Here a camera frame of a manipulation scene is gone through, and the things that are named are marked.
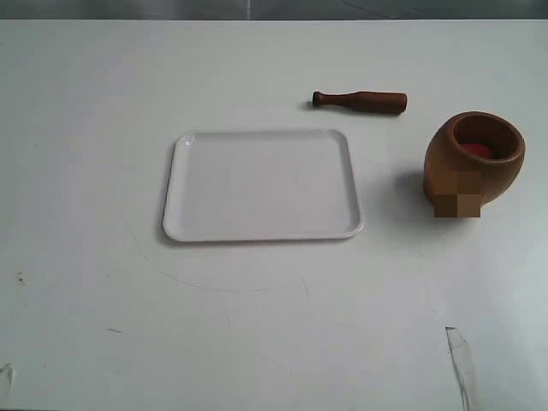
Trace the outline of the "clear tape strip right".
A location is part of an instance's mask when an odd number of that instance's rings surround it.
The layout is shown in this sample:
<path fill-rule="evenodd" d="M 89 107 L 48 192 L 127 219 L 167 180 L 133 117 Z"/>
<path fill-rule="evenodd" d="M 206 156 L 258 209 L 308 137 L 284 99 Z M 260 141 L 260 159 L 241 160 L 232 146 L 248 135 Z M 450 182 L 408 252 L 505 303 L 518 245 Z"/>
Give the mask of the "clear tape strip right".
<path fill-rule="evenodd" d="M 462 409 L 480 410 L 473 358 L 468 342 L 456 327 L 446 327 L 445 333 Z"/>

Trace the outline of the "clear tape piece left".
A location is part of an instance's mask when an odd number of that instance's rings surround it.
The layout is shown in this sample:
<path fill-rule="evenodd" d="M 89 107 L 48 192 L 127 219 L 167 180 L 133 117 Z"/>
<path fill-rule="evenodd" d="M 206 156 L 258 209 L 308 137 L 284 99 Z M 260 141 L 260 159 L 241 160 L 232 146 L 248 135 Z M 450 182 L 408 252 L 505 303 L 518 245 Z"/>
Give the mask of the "clear tape piece left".
<path fill-rule="evenodd" d="M 5 364 L 0 368 L 0 391 L 2 396 L 7 396 L 13 384 L 13 367 L 11 364 Z"/>

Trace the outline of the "white plastic tray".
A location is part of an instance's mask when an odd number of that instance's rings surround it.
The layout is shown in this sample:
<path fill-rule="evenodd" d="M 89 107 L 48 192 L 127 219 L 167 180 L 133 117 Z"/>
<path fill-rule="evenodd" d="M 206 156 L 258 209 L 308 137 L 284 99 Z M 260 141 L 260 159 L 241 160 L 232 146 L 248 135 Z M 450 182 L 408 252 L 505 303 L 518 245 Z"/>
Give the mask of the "white plastic tray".
<path fill-rule="evenodd" d="M 178 242 L 343 240 L 364 226 L 335 129 L 192 131 L 174 144 L 163 214 Z"/>

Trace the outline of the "red object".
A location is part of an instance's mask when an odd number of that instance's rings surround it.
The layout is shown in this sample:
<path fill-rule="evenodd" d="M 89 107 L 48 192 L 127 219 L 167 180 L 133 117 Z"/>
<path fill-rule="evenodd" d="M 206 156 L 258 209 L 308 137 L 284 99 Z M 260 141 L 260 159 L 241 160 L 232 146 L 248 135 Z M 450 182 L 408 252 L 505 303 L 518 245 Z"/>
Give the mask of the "red object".
<path fill-rule="evenodd" d="M 494 151 L 484 144 L 480 143 L 463 143 L 460 147 L 467 153 L 483 159 L 494 159 Z"/>

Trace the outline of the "brown wooden pestle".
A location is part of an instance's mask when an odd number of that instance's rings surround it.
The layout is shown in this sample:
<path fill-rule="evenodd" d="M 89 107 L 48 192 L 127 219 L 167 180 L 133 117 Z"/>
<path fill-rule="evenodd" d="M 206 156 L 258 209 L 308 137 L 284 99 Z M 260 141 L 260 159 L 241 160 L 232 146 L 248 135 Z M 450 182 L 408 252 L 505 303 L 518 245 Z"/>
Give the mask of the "brown wooden pestle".
<path fill-rule="evenodd" d="M 312 95 L 312 104 L 314 107 L 337 106 L 359 112 L 400 115 L 407 109 L 408 97 L 401 92 L 328 94 L 316 91 Z"/>

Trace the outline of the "brown wooden mortar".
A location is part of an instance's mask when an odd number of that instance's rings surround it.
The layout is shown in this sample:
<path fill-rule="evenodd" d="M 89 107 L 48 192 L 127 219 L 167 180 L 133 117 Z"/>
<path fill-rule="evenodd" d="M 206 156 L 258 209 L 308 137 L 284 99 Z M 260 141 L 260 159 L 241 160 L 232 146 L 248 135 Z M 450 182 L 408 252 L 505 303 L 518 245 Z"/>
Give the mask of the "brown wooden mortar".
<path fill-rule="evenodd" d="M 463 143 L 489 146 L 494 159 L 467 153 Z M 479 217 L 481 208 L 500 197 L 518 176 L 525 141 L 510 122 L 480 111 L 451 117 L 432 137 L 424 161 L 423 190 L 435 217 Z"/>

